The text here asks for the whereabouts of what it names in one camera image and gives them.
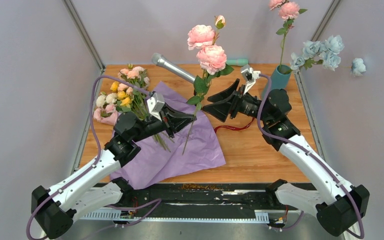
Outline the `dark red printed ribbon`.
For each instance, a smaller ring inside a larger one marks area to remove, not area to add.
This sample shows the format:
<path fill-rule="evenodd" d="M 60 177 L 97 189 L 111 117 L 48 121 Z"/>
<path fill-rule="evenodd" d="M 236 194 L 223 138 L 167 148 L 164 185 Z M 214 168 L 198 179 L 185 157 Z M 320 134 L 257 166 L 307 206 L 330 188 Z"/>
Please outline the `dark red printed ribbon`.
<path fill-rule="evenodd" d="M 243 127 L 231 126 L 231 125 L 219 125 L 219 126 L 214 128 L 214 132 L 217 133 L 217 131 L 220 130 L 220 129 L 227 129 L 227 130 L 231 130 L 231 131 L 246 130 L 246 129 L 248 129 L 253 124 L 254 121 L 255 121 L 255 118 L 252 118 L 251 121 L 247 125 L 245 125 Z"/>

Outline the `purple pink wrapping paper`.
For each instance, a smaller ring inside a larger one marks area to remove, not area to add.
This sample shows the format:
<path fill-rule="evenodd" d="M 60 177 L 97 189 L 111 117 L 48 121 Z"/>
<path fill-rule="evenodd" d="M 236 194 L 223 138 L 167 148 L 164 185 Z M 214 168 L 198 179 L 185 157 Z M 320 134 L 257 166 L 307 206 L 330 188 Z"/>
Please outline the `purple pink wrapping paper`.
<path fill-rule="evenodd" d="M 193 125 L 174 135 L 162 136 L 168 149 L 164 150 L 152 137 L 137 143 L 141 148 L 136 157 L 121 169 L 109 175 L 111 180 L 124 178 L 140 190 L 165 179 L 217 168 L 226 164 L 220 143 L 203 111 L 196 114 Z"/>

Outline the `pink flower stem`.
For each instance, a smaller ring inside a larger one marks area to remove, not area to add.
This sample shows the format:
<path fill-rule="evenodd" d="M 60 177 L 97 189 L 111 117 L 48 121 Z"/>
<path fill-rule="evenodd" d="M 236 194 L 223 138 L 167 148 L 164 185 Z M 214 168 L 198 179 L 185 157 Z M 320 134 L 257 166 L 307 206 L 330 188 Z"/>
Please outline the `pink flower stem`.
<path fill-rule="evenodd" d="M 293 24 L 295 20 L 308 10 L 306 8 L 301 8 L 300 5 L 293 0 L 270 0 L 268 2 L 268 7 L 270 11 L 278 10 L 278 16 L 282 20 L 282 27 L 276 31 L 278 36 L 282 36 L 279 61 L 279 66 L 281 66 L 283 64 L 286 37 L 289 31 L 294 27 Z"/>
<path fill-rule="evenodd" d="M 223 15 L 215 16 L 214 26 L 196 25 L 187 34 L 188 49 L 198 50 L 196 58 L 202 69 L 201 76 L 194 79 L 194 96 L 187 100 L 189 105 L 194 105 L 194 115 L 202 109 L 202 101 L 208 93 L 212 80 L 226 76 L 233 72 L 227 64 L 227 54 L 222 46 L 217 44 L 220 30 L 225 27 L 226 20 Z"/>

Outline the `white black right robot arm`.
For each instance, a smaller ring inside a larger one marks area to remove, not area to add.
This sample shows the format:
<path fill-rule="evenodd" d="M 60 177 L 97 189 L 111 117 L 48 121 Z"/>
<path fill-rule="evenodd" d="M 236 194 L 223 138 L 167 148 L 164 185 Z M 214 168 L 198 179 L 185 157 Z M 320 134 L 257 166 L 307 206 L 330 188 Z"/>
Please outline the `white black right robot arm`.
<path fill-rule="evenodd" d="M 279 179 L 266 189 L 265 201 L 270 208 L 286 205 L 299 209 L 314 216 L 323 229 L 335 237 L 358 225 L 360 232 L 356 237 L 364 238 L 362 219 L 368 207 L 368 189 L 363 185 L 354 186 L 312 149 L 288 119 L 292 107 L 286 90 L 273 89 L 258 99 L 235 81 L 229 88 L 210 96 L 208 101 L 203 111 L 222 122 L 239 113 L 254 118 L 266 143 L 293 162 L 314 186 L 314 190 L 305 190 Z"/>

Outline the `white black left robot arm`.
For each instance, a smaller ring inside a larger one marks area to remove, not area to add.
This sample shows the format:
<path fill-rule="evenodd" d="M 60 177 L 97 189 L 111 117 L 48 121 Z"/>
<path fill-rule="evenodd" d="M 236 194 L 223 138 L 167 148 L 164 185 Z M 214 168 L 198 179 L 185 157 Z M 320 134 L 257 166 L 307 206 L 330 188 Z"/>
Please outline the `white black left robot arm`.
<path fill-rule="evenodd" d="M 137 142 L 166 132 L 170 138 L 196 121 L 196 116 L 173 109 L 166 103 L 151 103 L 151 114 L 141 120 L 133 112 L 121 113 L 113 127 L 113 137 L 98 148 L 88 164 L 49 188 L 38 186 L 31 194 L 31 216 L 26 235 L 35 220 L 50 240 L 64 235 L 79 218 L 101 207 L 118 203 L 122 207 L 133 201 L 126 180 L 110 182 L 99 190 L 90 189 L 103 177 L 121 169 L 141 151 Z"/>

